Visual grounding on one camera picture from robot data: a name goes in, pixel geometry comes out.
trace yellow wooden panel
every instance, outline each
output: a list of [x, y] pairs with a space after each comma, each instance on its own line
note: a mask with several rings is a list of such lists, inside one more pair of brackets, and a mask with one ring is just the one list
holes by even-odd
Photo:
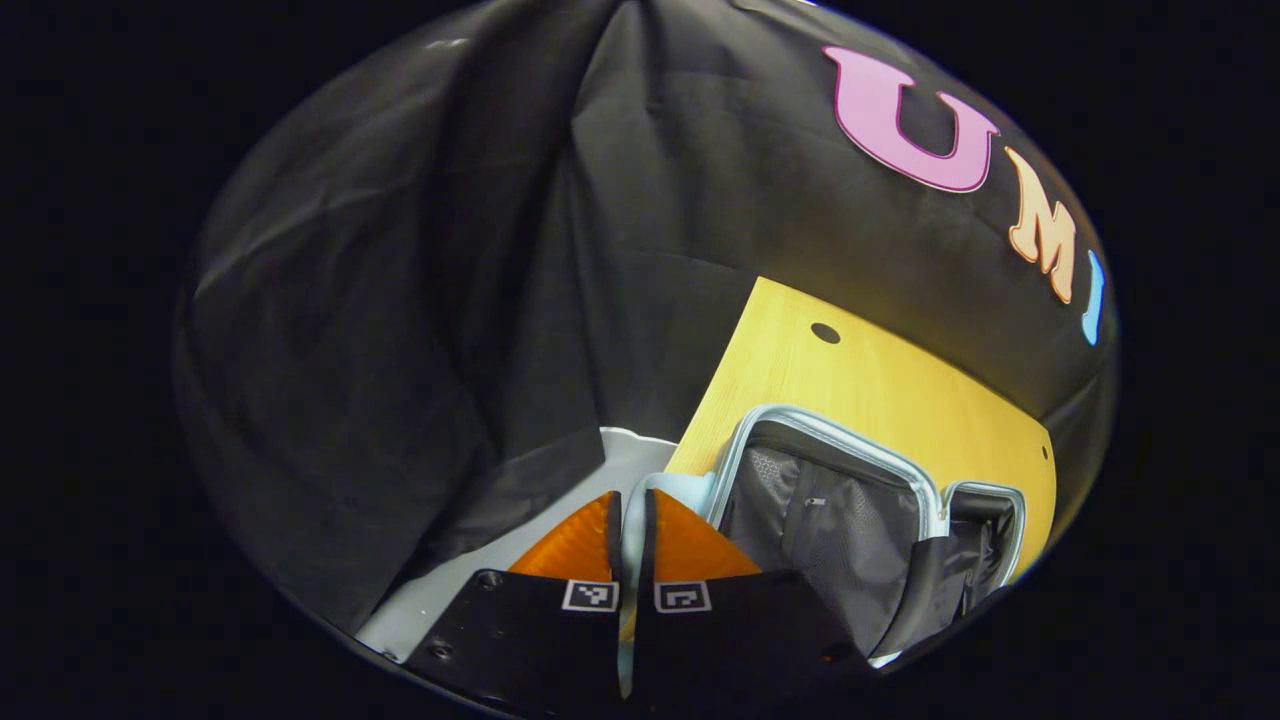
[[[840, 342], [819, 340], [814, 323]], [[1057, 482], [1048, 433], [1034, 418], [915, 345], [767, 278], [756, 279], [667, 471], [713, 470], [737, 421], [773, 402], [818, 413], [908, 457], [940, 493], [964, 480], [1020, 489], [1028, 516], [1015, 573], [1043, 550]]]

